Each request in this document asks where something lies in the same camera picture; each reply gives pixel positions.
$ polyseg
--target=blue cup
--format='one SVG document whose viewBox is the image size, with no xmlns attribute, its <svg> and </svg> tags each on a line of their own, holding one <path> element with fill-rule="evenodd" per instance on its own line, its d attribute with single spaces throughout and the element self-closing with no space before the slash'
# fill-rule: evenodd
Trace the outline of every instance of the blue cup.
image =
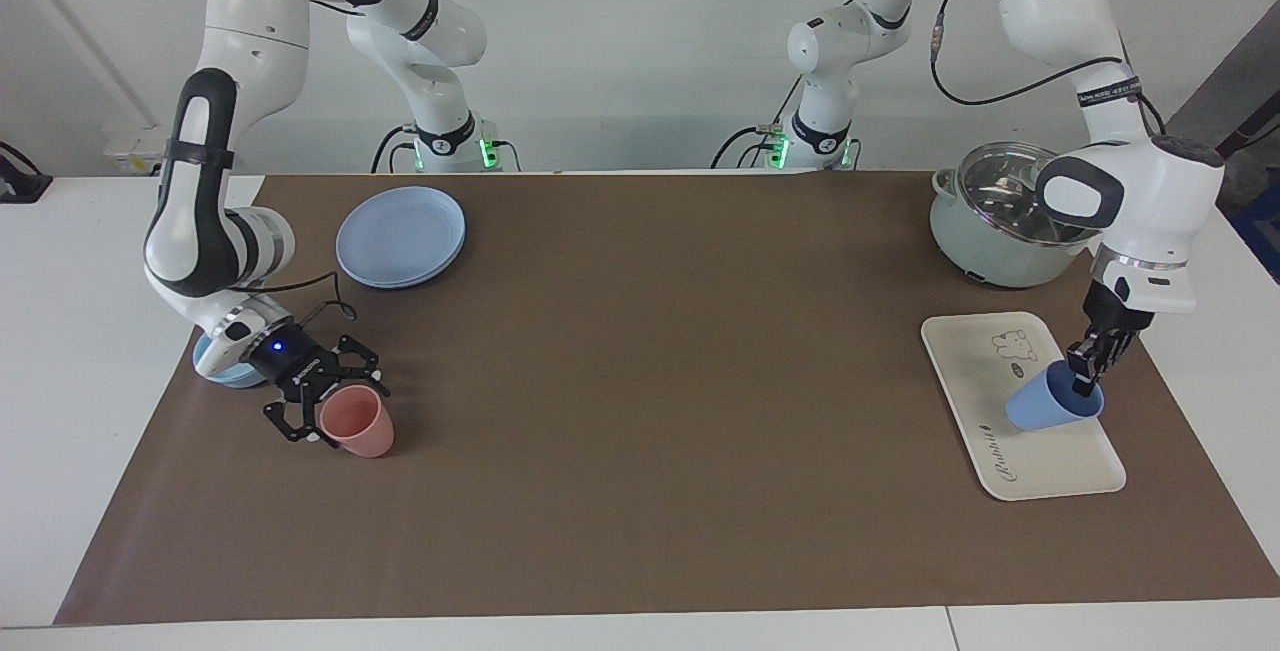
<svg viewBox="0 0 1280 651">
<path fill-rule="evenodd" d="M 196 340 L 196 348 L 191 350 L 191 363 L 196 365 L 201 356 L 205 356 L 205 349 L 209 349 L 211 341 L 209 336 L 201 335 Z M 233 365 L 232 368 L 224 370 L 223 373 L 216 373 L 209 381 L 220 382 L 225 388 L 255 388 L 261 382 L 266 382 L 266 377 L 257 372 L 251 365 Z"/>
<path fill-rule="evenodd" d="M 1023 431 L 1039 431 L 1097 418 L 1106 399 L 1102 388 L 1094 386 L 1092 395 L 1080 396 L 1071 388 L 1075 373 L 1066 361 L 1053 363 L 1030 379 L 1005 404 L 1005 414 Z"/>
</svg>

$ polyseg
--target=blue plate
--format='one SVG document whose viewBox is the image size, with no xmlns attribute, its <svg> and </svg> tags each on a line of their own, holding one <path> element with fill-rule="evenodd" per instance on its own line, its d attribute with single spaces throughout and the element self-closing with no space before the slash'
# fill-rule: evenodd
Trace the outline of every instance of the blue plate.
<svg viewBox="0 0 1280 651">
<path fill-rule="evenodd" d="M 465 238 L 466 217 L 452 196 L 407 185 L 356 206 L 335 247 L 347 276 L 365 286 L 407 288 L 448 269 Z"/>
<path fill-rule="evenodd" d="M 205 349 L 210 344 L 209 336 L 201 335 L 196 340 L 196 348 L 191 352 L 191 363 L 195 365 L 201 356 L 205 356 Z M 210 377 L 209 381 L 220 382 L 223 386 L 228 388 L 255 388 L 260 382 L 266 382 L 266 377 L 257 372 L 251 365 L 233 365 L 232 368 L 224 370 L 223 373 L 216 373 L 216 376 Z"/>
</svg>

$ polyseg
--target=pot handle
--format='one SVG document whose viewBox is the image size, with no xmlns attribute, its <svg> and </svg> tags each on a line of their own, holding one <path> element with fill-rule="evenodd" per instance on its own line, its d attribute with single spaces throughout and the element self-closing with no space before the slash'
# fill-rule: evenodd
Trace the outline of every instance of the pot handle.
<svg viewBox="0 0 1280 651">
<path fill-rule="evenodd" d="M 948 200 L 955 200 L 956 194 L 951 191 L 952 182 L 955 182 L 955 169 L 942 168 L 933 173 L 933 192 L 937 196 L 946 196 Z"/>
</svg>

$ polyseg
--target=white robotic arm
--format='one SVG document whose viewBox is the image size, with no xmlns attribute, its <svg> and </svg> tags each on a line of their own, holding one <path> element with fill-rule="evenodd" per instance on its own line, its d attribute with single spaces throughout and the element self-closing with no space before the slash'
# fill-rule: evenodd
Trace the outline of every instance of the white robotic arm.
<svg viewBox="0 0 1280 651">
<path fill-rule="evenodd" d="M 828 168 L 836 162 L 856 97 L 850 73 L 856 64 L 905 42 L 910 3 L 851 0 L 791 31 L 790 56 L 805 74 L 805 90 L 782 130 L 785 165 Z M 1055 159 L 1037 180 L 1037 197 L 1047 214 L 1102 231 L 1084 304 L 1091 327 L 1069 352 L 1075 391 L 1088 396 L 1153 315 L 1194 308 L 1187 272 L 1190 246 L 1212 212 L 1224 162 L 1194 141 L 1148 136 L 1137 102 L 1142 86 L 1123 60 L 1107 0 L 998 0 L 998 5 L 1016 49 L 1069 69 L 1065 74 L 1075 86 L 1092 139 Z M 933 63 L 942 23 L 940 14 Z M 960 104 L 974 104 L 943 92 Z"/>
<path fill-rule="evenodd" d="M 225 208 L 227 174 L 243 132 L 301 95 L 310 45 L 308 1 L 209 0 L 197 72 L 178 100 L 145 249 L 151 286 L 210 336 L 197 372 L 210 377 L 239 361 L 260 370 L 283 391 L 282 402 L 265 413 L 291 441 L 310 434 L 324 437 L 315 425 L 315 404 L 343 379 L 365 379 L 384 395 L 389 393 L 380 384 L 374 352 L 351 336 L 340 338 L 332 350 L 320 347 L 282 304 L 265 295 L 266 279 L 293 256 L 293 231 L 285 219 L 270 208 Z M 484 27 L 451 0 L 325 1 L 360 8 L 360 28 L 370 37 L 397 38 L 396 43 L 379 42 L 380 49 L 396 49 L 424 68 L 448 73 L 443 67 L 465 67 L 484 54 Z M 429 133 L 433 123 L 440 123 L 434 128 L 444 133 L 458 130 L 458 116 L 461 122 L 470 118 L 457 110 L 458 104 L 465 107 L 461 98 L 457 90 L 448 98 L 435 93 L 415 104 L 422 132 Z M 479 159 L 479 148 L 474 156 Z M 360 356 L 364 363 L 346 367 L 339 362 L 346 354 Z M 302 404 L 302 427 L 284 421 L 285 402 Z"/>
</svg>

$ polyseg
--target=white table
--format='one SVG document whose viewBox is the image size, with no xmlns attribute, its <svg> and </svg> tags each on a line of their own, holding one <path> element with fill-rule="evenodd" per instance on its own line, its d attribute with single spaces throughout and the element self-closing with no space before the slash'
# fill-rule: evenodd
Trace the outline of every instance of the white table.
<svg viewBox="0 0 1280 651">
<path fill-rule="evenodd" d="M 230 205 L 260 183 L 233 178 Z M 155 194 L 155 180 L 59 180 L 0 206 L 0 651 L 1280 648 L 1280 600 L 15 629 L 52 622 L 187 341 L 142 279 Z M 1216 214 L 1194 276 L 1198 312 L 1143 338 L 1280 569 L 1280 286 Z"/>
</svg>

